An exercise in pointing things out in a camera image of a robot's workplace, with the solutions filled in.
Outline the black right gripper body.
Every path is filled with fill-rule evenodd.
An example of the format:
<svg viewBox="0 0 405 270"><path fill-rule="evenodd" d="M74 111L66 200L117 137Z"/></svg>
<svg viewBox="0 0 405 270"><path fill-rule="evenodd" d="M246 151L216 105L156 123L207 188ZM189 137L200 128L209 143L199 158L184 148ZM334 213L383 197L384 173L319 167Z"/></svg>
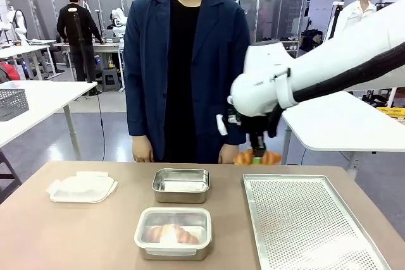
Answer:
<svg viewBox="0 0 405 270"><path fill-rule="evenodd" d="M251 148L254 153L266 152L264 133L267 129L267 121L268 120L266 116L244 116L242 119L242 126L246 133L249 135Z"/></svg>

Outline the person's left hand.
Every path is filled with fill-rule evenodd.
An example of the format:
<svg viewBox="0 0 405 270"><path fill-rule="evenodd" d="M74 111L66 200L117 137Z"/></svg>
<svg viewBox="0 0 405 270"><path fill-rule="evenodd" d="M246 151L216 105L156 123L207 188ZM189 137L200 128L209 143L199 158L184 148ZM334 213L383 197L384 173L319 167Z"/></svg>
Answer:
<svg viewBox="0 0 405 270"><path fill-rule="evenodd" d="M239 153L239 146L238 145L228 145L224 144L220 149L220 153L218 156L218 163L219 164L233 164L234 159L237 157Z"/></svg>

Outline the person's right hand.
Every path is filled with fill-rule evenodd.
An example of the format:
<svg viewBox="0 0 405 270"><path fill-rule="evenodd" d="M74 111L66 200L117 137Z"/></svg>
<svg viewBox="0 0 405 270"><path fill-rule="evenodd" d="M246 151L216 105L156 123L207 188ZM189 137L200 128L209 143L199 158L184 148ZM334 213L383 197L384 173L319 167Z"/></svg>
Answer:
<svg viewBox="0 0 405 270"><path fill-rule="evenodd" d="M132 137L132 154L137 163L153 163L153 148L146 136Z"/></svg>

